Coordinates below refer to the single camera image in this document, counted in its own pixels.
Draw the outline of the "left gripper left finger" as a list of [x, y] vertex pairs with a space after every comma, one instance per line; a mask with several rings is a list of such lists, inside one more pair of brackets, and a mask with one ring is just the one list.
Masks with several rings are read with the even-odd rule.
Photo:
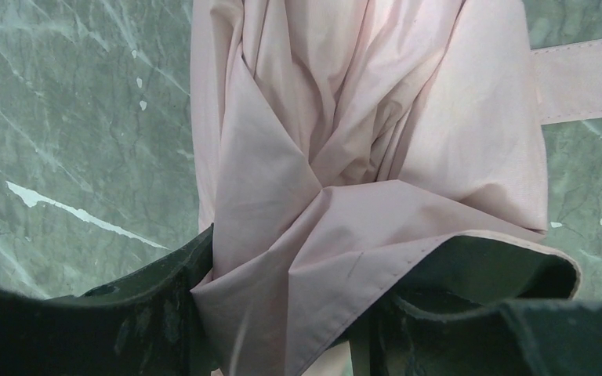
[[80, 296], [0, 288], [0, 375], [209, 375], [216, 360], [191, 290], [212, 231]]

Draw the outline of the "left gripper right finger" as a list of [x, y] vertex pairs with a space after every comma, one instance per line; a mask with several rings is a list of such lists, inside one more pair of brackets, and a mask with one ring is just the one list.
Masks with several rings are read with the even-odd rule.
[[602, 375], [602, 302], [394, 290], [355, 328], [356, 375]]

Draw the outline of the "pink folding umbrella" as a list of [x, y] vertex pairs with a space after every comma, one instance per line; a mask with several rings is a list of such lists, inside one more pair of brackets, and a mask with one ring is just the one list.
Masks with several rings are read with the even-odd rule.
[[334, 375], [411, 272], [483, 302], [544, 262], [545, 124], [602, 118], [602, 39], [531, 49], [521, 1], [196, 1], [191, 123], [221, 375]]

